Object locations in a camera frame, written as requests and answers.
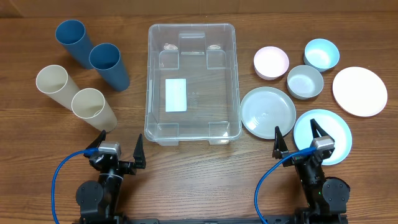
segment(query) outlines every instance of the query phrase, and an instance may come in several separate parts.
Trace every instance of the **table surface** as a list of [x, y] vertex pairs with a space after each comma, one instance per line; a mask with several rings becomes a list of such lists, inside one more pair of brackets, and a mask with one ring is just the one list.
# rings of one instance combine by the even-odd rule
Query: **table surface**
[[[55, 28], [66, 18], [0, 20], [0, 222], [53, 223], [50, 186], [54, 170], [72, 152], [84, 149], [99, 134], [36, 89], [35, 78], [45, 66], [64, 66], [81, 88], [102, 91], [118, 118], [107, 140], [119, 141], [123, 158], [131, 159], [144, 130], [147, 79], [147, 32], [155, 23], [229, 22], [236, 29], [241, 99], [253, 88], [273, 86], [287, 93], [286, 77], [260, 79], [253, 56], [267, 45], [284, 49], [290, 67], [303, 64], [303, 50], [314, 38], [332, 40], [340, 50], [339, 64], [325, 72], [318, 98], [293, 99], [297, 117], [323, 108], [340, 115], [353, 133], [349, 156], [336, 166], [324, 167], [351, 186], [350, 223], [398, 222], [398, 13], [233, 14], [201, 16], [86, 17], [94, 44], [110, 42], [122, 52], [131, 77], [130, 87], [113, 91], [95, 70], [82, 69], [55, 40]], [[371, 118], [344, 112], [333, 99], [335, 75], [351, 66], [368, 68], [386, 84], [389, 99]], [[293, 149], [292, 132], [285, 137]], [[243, 130], [238, 141], [226, 146], [208, 142], [181, 142], [160, 147], [144, 140], [147, 168], [126, 177], [119, 209], [131, 218], [255, 217], [253, 193], [272, 158], [273, 141]], [[98, 172], [87, 159], [67, 162], [57, 179], [56, 206], [62, 223], [79, 218], [76, 189]], [[263, 214], [290, 214], [305, 206], [293, 167], [277, 169], [259, 194]]]

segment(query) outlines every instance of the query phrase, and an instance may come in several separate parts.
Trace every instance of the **blue cable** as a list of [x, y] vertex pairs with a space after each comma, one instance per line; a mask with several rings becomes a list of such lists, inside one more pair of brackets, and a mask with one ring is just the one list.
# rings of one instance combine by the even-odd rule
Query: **blue cable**
[[287, 161], [288, 159], [291, 159], [294, 156], [307, 156], [307, 155], [311, 155], [316, 149], [314, 147], [309, 147], [306, 149], [303, 149], [301, 151], [292, 153], [290, 155], [288, 155], [287, 157], [281, 159], [277, 164], [275, 164], [271, 169], [269, 169], [260, 179], [259, 183], [257, 184], [256, 187], [256, 191], [254, 193], [254, 207], [256, 208], [256, 212], [259, 215], [261, 221], [263, 222], [263, 224], [268, 224], [268, 222], [266, 221], [266, 219], [262, 216], [260, 210], [259, 210], [259, 205], [257, 203], [257, 199], [258, 199], [258, 195], [259, 195], [259, 190], [261, 187], [262, 182], [266, 179], [266, 177], [272, 172], [274, 171], [277, 167], [279, 167], [279, 165], [281, 165], [282, 163], [284, 163], [285, 161]]
[[57, 214], [55, 213], [55, 179], [57, 179], [58, 172], [60, 171], [60, 169], [64, 165], [64, 163], [66, 163], [70, 158], [77, 156], [79, 154], [83, 154], [83, 153], [91, 155], [92, 153], [94, 153], [96, 151], [98, 151], [97, 148], [92, 148], [92, 149], [86, 149], [86, 150], [74, 152], [74, 153], [70, 154], [68, 157], [66, 157], [60, 163], [60, 165], [57, 167], [57, 169], [55, 170], [54, 176], [52, 177], [52, 184], [51, 184], [51, 211], [52, 211], [52, 216], [54, 218], [54, 222], [56, 224], [60, 224], [60, 222], [58, 221], [58, 218], [57, 218]]

